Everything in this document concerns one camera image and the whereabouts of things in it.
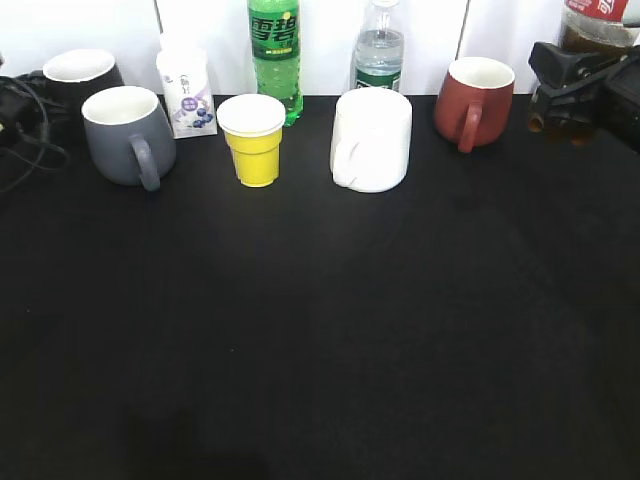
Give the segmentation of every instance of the red mug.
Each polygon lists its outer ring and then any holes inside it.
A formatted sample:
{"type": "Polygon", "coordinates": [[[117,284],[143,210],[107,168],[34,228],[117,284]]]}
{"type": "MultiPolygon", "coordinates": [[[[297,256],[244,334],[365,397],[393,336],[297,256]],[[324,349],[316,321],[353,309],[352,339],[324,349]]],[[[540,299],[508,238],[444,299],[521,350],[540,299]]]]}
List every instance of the red mug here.
{"type": "Polygon", "coordinates": [[[491,58],[453,62],[436,103],[440,134],[463,153],[495,142],[509,120],[515,79],[511,67],[491,58]]]}

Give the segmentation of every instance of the red label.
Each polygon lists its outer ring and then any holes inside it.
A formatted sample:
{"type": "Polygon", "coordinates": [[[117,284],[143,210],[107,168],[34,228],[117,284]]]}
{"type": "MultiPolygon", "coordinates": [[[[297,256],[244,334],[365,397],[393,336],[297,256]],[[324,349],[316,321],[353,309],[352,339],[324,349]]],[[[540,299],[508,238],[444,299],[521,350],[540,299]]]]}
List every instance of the red label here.
{"type": "Polygon", "coordinates": [[[571,10],[587,17],[621,22],[629,0],[565,0],[571,10]]]}

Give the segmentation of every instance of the green label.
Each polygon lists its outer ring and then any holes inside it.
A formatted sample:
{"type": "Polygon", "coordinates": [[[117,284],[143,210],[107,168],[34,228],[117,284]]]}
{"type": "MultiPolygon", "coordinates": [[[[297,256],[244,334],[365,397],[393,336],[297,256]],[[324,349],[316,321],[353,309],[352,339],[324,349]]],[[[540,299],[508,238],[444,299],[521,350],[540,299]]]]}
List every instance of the green label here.
{"type": "Polygon", "coordinates": [[[262,60],[287,60],[300,54],[298,9],[257,12],[249,9],[253,56],[262,60]]]}
{"type": "Polygon", "coordinates": [[[400,75],[402,72],[391,75],[369,75],[362,70],[356,70],[356,88],[381,87],[400,91],[400,75]]]}

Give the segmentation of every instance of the white backdrop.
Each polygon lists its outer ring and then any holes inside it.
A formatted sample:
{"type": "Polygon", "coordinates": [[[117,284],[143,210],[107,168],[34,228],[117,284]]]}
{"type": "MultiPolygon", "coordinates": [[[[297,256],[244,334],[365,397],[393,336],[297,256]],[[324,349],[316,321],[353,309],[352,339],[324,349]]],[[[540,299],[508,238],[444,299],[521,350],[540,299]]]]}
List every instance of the white backdrop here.
{"type": "Polygon", "coordinates": [[[0,0],[2,75],[41,69],[74,48],[112,52],[124,81],[160,88],[160,48],[152,0],[0,0]]]}
{"type": "MultiPolygon", "coordinates": [[[[304,94],[335,95],[347,90],[351,55],[367,1],[301,0],[304,94]]],[[[447,65],[455,58],[466,3],[402,0],[404,93],[439,90],[447,65]]],[[[159,0],[158,5],[165,31],[182,32],[207,49],[216,92],[255,90],[245,0],[159,0]]]]}
{"type": "Polygon", "coordinates": [[[531,92],[529,55],[536,41],[554,42],[564,0],[471,0],[460,56],[492,57],[516,72],[516,92],[531,92]]]}
{"type": "MultiPolygon", "coordinates": [[[[301,0],[302,89],[336,95],[349,83],[351,55],[368,0],[301,0]]],[[[255,90],[246,0],[158,0],[167,31],[206,48],[215,93],[255,90]]],[[[462,56],[483,55],[514,67],[517,91],[531,91],[527,64],[536,40],[553,41],[563,0],[401,0],[406,34],[402,92],[437,93],[458,43],[462,56]]],[[[125,81],[160,89],[153,0],[0,0],[4,75],[42,68],[72,48],[112,51],[125,81]]]]}

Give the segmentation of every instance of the yellow cup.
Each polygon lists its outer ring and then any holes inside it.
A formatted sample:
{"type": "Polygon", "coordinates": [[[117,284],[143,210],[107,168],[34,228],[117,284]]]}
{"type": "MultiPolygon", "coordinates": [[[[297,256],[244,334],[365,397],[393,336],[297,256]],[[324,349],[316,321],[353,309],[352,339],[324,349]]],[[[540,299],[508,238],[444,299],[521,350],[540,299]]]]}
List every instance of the yellow cup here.
{"type": "Polygon", "coordinates": [[[218,123],[243,185],[266,187],[278,178],[285,117],[282,102],[266,95],[238,95],[218,108],[218,123]]]}
{"type": "Polygon", "coordinates": [[[280,174],[282,128],[264,137],[238,137],[226,133],[236,174],[247,187],[266,187],[280,174]]]}

